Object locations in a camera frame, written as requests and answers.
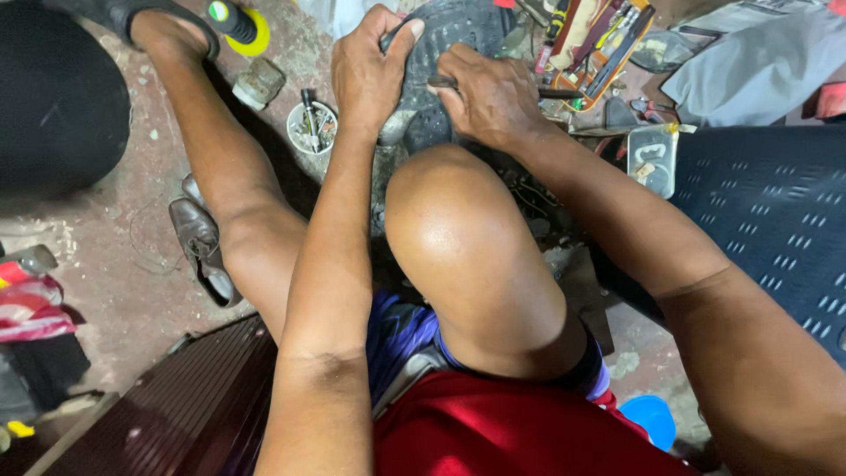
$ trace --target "man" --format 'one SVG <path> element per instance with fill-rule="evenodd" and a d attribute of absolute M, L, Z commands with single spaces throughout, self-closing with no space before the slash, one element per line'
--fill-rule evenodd
<path fill-rule="evenodd" d="M 412 157 L 387 191 L 389 244 L 431 309 L 374 301 L 373 152 L 419 20 L 382 54 L 400 20 L 376 6 L 336 44 L 338 136 L 306 223 L 205 77 L 199 19 L 121 3 L 115 27 L 150 55 L 227 269 L 279 345 L 257 474 L 690 473 L 614 411 L 596 343 L 465 150 Z M 545 121 L 522 63 L 455 44 L 438 69 L 459 83 L 435 91 L 456 131 L 520 161 L 657 299 L 733 472 L 846 473 L 846 379 L 821 347 L 679 210 Z"/>

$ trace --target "purple shorts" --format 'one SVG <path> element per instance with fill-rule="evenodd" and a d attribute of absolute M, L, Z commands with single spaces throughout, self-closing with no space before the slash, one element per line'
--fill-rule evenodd
<path fill-rule="evenodd" d="M 593 401 L 607 390 L 610 376 L 602 361 L 599 344 L 586 327 L 585 330 L 588 339 L 585 355 L 573 369 L 546 382 L 546 385 L 578 392 Z M 449 353 L 441 338 L 435 311 L 430 307 L 401 302 L 398 295 L 378 291 L 373 296 L 367 323 L 367 372 L 371 401 L 374 404 L 379 401 L 405 363 L 429 346 L 437 348 L 452 370 L 484 379 L 497 378 L 465 367 Z"/>

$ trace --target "bare leg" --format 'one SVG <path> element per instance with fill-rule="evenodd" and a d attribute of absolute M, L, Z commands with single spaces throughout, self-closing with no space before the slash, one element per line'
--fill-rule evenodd
<path fill-rule="evenodd" d="M 306 222 L 285 202 L 266 154 L 206 77 L 200 31 L 145 10 L 133 19 L 132 38 L 168 91 L 191 171 L 221 230 L 227 271 L 278 341 Z"/>
<path fill-rule="evenodd" d="M 585 353 L 584 328 L 508 189 L 456 146 L 411 158 L 387 189 L 388 242 L 437 312 L 463 365 L 504 377 L 554 379 Z"/>

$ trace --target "blue plastic container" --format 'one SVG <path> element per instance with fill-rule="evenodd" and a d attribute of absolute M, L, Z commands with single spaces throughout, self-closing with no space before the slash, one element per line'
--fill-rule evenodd
<path fill-rule="evenodd" d="M 646 430 L 652 444 L 668 451 L 676 439 L 676 422 L 670 406 L 660 397 L 642 395 L 626 401 L 620 412 Z"/>

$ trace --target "concrete floor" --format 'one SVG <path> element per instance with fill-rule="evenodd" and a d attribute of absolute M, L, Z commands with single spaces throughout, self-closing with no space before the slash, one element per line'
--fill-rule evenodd
<path fill-rule="evenodd" d="M 194 11 L 201 11 L 205 4 L 201 0 L 181 3 Z M 665 8 L 656 2 L 658 22 L 663 25 L 692 4 L 663 3 Z M 321 101 L 334 104 L 329 83 L 332 41 L 317 32 L 314 20 L 291 2 L 253 0 L 250 4 L 272 28 L 264 56 L 287 76 L 286 86 L 260 117 L 284 136 L 285 120 L 299 102 L 301 88 L 315 89 Z M 246 303 L 231 310 L 217 308 L 195 283 L 183 258 L 167 207 L 181 195 L 179 183 L 189 168 L 168 95 L 151 62 L 102 28 L 86 27 L 112 55 L 129 88 L 132 128 L 124 158 L 106 179 L 70 203 L 41 205 L 17 218 L 0 219 L 0 239 L 8 251 L 43 243 L 56 253 L 60 265 L 53 275 L 63 284 L 67 303 L 88 323 L 78 331 L 91 360 L 80 388 L 123 392 L 185 332 L 215 328 L 251 309 Z M 225 43 L 218 63 L 230 80 L 249 64 Z M 627 70 L 624 99 L 666 100 L 657 92 L 655 77 L 633 65 Z M 601 109 L 596 111 L 579 118 L 580 125 L 599 125 Z M 278 157 L 272 160 L 291 160 L 283 145 L 273 150 Z M 393 155 L 386 161 L 388 170 L 402 160 L 401 153 Z M 328 156 L 296 160 L 317 178 L 325 173 Z M 295 185 L 309 193 L 316 191 L 307 180 L 284 179 L 296 179 Z M 301 206 L 307 209 L 308 201 Z M 697 415 L 672 336 L 624 305 L 612 307 L 608 317 L 617 352 L 607 362 L 618 399 L 659 395 L 673 410 L 679 436 L 695 443 L 705 441 L 708 431 Z"/>

